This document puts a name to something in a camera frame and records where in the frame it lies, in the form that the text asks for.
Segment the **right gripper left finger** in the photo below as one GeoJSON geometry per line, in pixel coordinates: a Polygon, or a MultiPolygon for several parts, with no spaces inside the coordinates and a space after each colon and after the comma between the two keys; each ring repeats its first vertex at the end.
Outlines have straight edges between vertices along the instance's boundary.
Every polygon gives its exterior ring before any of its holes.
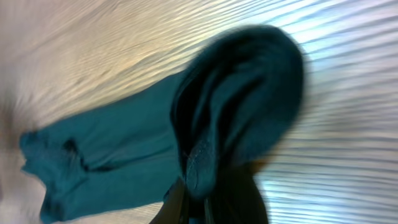
{"type": "Polygon", "coordinates": [[[169,194],[150,224],[188,224],[188,197],[181,179],[169,189],[169,194]]]}

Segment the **black t-shirt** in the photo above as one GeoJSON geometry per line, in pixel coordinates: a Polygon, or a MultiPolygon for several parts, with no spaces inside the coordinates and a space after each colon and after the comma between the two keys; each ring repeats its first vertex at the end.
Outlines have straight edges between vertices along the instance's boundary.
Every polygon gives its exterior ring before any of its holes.
{"type": "Polygon", "coordinates": [[[181,179],[188,223],[205,223],[220,175],[251,168],[279,142],[303,86],[297,44],[276,27],[245,27],[142,92],[24,133],[23,170],[46,188],[40,219],[164,204],[181,179]]]}

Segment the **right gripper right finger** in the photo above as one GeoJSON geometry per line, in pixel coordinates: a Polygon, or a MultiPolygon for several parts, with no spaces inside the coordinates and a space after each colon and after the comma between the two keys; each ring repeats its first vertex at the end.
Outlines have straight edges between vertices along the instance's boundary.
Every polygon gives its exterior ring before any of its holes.
{"type": "Polygon", "coordinates": [[[222,173],[205,200],[206,224],[268,224],[262,196],[248,165],[222,173]]]}

